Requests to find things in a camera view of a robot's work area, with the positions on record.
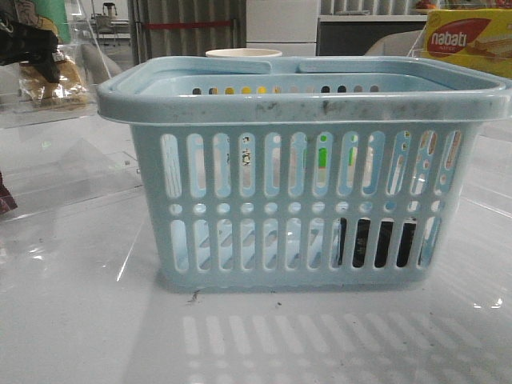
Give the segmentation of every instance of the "red stripe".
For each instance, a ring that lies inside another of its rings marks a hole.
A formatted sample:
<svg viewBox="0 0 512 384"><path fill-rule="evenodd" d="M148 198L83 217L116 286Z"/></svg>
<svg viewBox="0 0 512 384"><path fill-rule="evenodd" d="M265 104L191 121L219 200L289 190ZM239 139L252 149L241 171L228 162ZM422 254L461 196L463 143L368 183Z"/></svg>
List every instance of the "red stripe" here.
<svg viewBox="0 0 512 384"><path fill-rule="evenodd" d="M148 30L188 30L192 28L210 28L216 26L232 26L232 20L225 22L173 22L168 24L143 24Z"/></svg>

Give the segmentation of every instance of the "table surface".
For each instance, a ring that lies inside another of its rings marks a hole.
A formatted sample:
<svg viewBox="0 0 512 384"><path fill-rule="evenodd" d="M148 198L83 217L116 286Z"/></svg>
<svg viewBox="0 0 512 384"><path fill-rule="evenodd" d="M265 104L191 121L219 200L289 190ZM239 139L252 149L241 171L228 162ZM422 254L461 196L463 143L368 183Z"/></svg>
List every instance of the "table surface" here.
<svg viewBox="0 0 512 384"><path fill-rule="evenodd" d="M0 143L19 204L0 216L0 382L512 382L510 142L478 140L420 286L198 293L158 272L127 126L92 116Z"/></svg>

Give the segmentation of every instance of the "yellow box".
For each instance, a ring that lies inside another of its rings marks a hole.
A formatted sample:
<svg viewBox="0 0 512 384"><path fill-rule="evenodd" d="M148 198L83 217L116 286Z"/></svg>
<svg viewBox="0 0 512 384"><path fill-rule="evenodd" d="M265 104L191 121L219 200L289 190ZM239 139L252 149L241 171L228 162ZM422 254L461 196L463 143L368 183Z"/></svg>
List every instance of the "yellow box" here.
<svg viewBox="0 0 512 384"><path fill-rule="evenodd" d="M512 78L512 10L432 10L422 56Z"/></svg>

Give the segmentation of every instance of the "light blue basket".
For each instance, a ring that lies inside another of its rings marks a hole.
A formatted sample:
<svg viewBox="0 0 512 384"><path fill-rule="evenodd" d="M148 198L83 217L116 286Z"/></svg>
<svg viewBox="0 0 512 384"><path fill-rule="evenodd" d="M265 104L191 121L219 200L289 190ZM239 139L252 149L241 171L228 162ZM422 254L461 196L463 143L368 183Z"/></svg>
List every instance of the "light blue basket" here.
<svg viewBox="0 0 512 384"><path fill-rule="evenodd" d="M512 83L412 58L158 58L99 87L131 124L180 286L421 280Z"/></svg>

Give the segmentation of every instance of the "food package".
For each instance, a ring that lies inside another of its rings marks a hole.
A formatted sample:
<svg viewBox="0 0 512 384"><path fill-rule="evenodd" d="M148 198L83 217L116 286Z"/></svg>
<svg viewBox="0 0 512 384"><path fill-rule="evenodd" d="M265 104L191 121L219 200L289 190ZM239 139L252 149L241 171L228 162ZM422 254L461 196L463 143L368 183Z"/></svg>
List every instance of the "food package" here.
<svg viewBox="0 0 512 384"><path fill-rule="evenodd" d="M432 10L422 56L512 78L512 10Z"/></svg>

